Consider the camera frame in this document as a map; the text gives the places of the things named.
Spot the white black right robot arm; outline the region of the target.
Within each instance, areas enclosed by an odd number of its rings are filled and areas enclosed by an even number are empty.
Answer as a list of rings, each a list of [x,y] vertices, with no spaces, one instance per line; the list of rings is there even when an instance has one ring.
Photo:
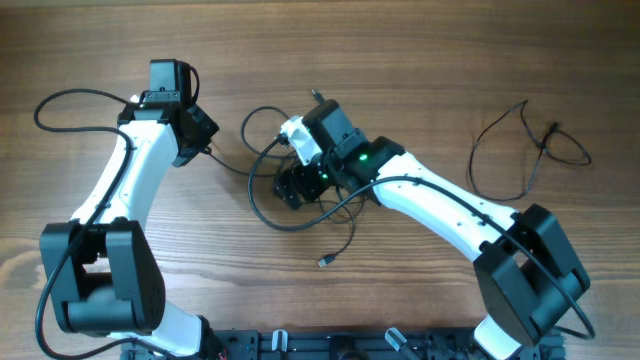
[[[479,198],[386,137],[368,140],[334,100],[281,125],[298,163],[276,193],[293,209],[330,187],[364,195],[442,237],[472,264],[486,317],[473,332],[482,353],[507,359],[541,343],[589,289],[590,278],[558,219]]]

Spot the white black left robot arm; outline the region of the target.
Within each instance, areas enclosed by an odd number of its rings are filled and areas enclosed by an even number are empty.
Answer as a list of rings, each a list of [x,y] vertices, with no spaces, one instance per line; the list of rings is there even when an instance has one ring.
[[[169,359],[208,359],[220,344],[208,322],[166,299],[144,229],[159,185],[210,143],[217,125],[197,105],[125,106],[114,152],[90,197],[66,223],[47,225],[40,253],[60,329],[109,337]]]

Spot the black aluminium base frame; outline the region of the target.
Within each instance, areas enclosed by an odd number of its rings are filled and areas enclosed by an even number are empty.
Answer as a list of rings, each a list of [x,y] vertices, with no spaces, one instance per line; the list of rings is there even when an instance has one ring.
[[[339,360],[339,359],[487,359],[474,342],[473,330],[440,328],[425,331],[286,332],[217,331],[220,359]]]

